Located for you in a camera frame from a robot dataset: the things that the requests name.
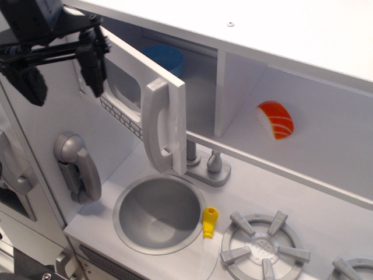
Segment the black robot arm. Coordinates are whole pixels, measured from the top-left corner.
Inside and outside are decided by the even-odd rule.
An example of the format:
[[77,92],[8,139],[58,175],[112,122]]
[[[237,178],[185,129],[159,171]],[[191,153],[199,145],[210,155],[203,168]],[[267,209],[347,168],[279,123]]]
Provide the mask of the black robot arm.
[[1,1],[9,28],[1,32],[1,74],[31,104],[43,106],[47,85],[38,66],[77,60],[96,97],[107,78],[110,45],[97,15],[73,15],[61,1]]

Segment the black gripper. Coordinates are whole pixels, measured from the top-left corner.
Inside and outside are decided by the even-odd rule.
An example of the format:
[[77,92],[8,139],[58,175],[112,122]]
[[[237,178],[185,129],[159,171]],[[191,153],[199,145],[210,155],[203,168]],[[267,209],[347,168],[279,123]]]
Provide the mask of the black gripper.
[[73,15],[63,6],[2,6],[8,28],[1,32],[1,73],[31,104],[43,106],[47,85],[36,68],[77,60],[95,95],[104,92],[104,56],[110,45],[98,15]]

